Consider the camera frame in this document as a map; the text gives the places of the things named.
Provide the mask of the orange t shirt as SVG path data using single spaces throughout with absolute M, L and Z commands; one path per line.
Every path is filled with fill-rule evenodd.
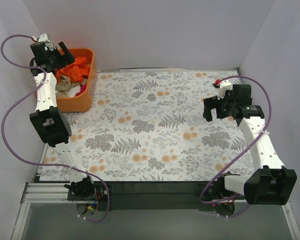
M 83 83 L 84 79 L 89 76 L 90 68 L 86 57 L 76 57 L 74 63 L 56 72 L 56 79 L 60 82 L 61 76 L 66 76 L 71 83 Z

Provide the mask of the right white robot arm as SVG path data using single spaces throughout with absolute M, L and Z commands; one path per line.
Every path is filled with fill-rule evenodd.
M 228 80 L 217 80 L 213 86 L 218 94 L 204 100 L 203 117 L 212 121 L 212 110 L 216 110 L 218 119 L 233 117 L 250 147 L 254 172 L 250 176 L 223 173 L 210 187 L 212 194 L 222 199 L 241 195 L 250 205 L 285 205 L 297 174 L 286 168 L 276 153 L 268 132 L 264 130 L 263 110 L 253 104 L 251 86 L 232 84 Z

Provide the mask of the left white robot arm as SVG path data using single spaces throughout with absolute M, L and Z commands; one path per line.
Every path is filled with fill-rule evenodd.
M 96 187 L 80 161 L 72 155 L 71 126 L 57 106 L 56 72 L 75 61 L 63 42 L 59 46 L 63 53 L 49 40 L 38 40 L 30 45 L 34 57 L 29 67 L 38 90 L 36 108 L 29 118 L 40 139 L 53 148 L 62 164 L 68 166 L 70 183 L 65 188 L 79 198 L 91 200 L 96 196 Z

